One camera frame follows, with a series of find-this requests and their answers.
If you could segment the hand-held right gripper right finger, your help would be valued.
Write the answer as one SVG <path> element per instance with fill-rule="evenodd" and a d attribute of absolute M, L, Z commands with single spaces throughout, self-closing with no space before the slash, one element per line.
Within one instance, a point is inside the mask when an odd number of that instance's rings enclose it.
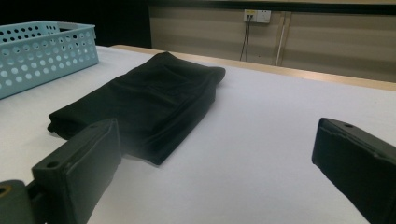
<path fill-rule="evenodd" d="M 396 147 L 351 124 L 322 118 L 312 162 L 370 224 L 396 224 Z"/>

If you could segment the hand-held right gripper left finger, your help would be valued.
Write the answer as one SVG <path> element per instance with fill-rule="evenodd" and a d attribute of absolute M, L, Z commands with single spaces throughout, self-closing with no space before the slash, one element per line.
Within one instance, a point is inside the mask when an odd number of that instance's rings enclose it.
<path fill-rule="evenodd" d="M 48 224 L 87 224 L 121 161 L 118 123 L 96 122 L 32 168 L 48 199 Z"/>

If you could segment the black cloth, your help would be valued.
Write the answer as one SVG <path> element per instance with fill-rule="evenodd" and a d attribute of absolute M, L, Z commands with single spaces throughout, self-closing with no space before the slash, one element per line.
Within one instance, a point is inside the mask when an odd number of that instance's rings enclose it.
<path fill-rule="evenodd" d="M 160 165 L 206 115 L 225 73 L 159 53 L 49 114 L 48 130 L 69 139 L 97 121 L 115 119 L 122 152 Z"/>

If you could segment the light blue perforated basket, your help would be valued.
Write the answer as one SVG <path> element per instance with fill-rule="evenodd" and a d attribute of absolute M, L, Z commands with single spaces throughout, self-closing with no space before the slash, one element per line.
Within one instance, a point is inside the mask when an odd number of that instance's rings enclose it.
<path fill-rule="evenodd" d="M 0 26 L 0 99 L 99 63 L 90 24 L 31 21 Z"/>

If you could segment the wooden table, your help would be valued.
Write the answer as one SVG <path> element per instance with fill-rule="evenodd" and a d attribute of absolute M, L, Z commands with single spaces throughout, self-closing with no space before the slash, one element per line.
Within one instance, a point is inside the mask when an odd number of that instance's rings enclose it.
<path fill-rule="evenodd" d="M 272 65 L 266 65 L 266 64 L 240 62 L 240 61 L 234 61 L 234 60 L 228 60 L 228 59 L 207 57 L 207 56 L 201 56 L 201 55 L 193 55 L 193 54 L 173 52 L 173 51 L 172 51 L 172 54 L 182 60 L 187 60 L 187 61 L 195 61 L 195 62 L 201 62 L 201 63 L 214 63 L 217 65 L 229 65 L 229 66 L 233 66 L 233 67 L 255 70 L 255 71 L 271 73 L 271 74 L 277 74 L 277 75 L 287 76 L 287 77 L 298 77 L 298 78 L 304 78 L 304 79 L 309 79 L 309 80 L 332 82 L 332 83 L 346 84 L 346 85 L 352 85 L 352 86 L 360 86 L 360 87 L 364 87 L 364 88 L 378 89 L 378 90 L 383 90 L 383 91 L 396 91 L 396 83 L 394 83 L 394 82 L 365 79 L 365 78 L 360 78 L 360 77 L 345 77 L 345 76 L 339 76 L 339 75 L 334 75 L 334 74 L 305 71 L 305 70 L 300 70 L 300 69 L 285 68 L 285 67 L 272 66 Z"/>

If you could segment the white table sheet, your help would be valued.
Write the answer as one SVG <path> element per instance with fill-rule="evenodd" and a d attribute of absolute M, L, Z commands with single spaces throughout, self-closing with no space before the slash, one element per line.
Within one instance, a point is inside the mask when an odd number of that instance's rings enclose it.
<path fill-rule="evenodd" d="M 101 47 L 97 65 L 0 100 L 0 224 L 48 224 L 32 168 L 70 139 L 49 114 L 159 53 Z M 396 147 L 396 91 L 187 62 L 226 70 L 215 102 L 160 165 L 120 145 L 87 224 L 370 224 L 312 162 L 318 122 Z"/>

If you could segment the white wall socket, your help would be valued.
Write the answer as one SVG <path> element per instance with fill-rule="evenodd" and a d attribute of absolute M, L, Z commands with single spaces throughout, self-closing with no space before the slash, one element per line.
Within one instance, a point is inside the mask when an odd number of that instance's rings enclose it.
<path fill-rule="evenodd" d="M 245 9 L 244 10 L 244 21 L 246 22 L 257 22 L 257 23 L 269 23 L 271 20 L 271 10 L 256 10 L 256 9 Z"/>

